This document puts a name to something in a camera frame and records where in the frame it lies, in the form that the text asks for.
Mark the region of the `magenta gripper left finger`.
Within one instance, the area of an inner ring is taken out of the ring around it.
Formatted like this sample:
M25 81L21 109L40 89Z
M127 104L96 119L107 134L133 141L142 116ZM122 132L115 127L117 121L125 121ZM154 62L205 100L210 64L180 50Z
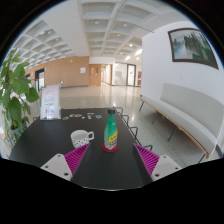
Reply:
M87 143L65 155L56 154L42 165L41 169L70 181L89 146L90 144Z

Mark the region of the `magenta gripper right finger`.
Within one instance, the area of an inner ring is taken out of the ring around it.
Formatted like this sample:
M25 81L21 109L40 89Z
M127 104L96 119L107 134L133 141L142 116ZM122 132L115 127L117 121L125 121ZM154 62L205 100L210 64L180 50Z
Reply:
M153 181L157 181L181 170L181 167L168 155L159 156L137 144L134 145L134 149L142 161L144 170L148 173Z

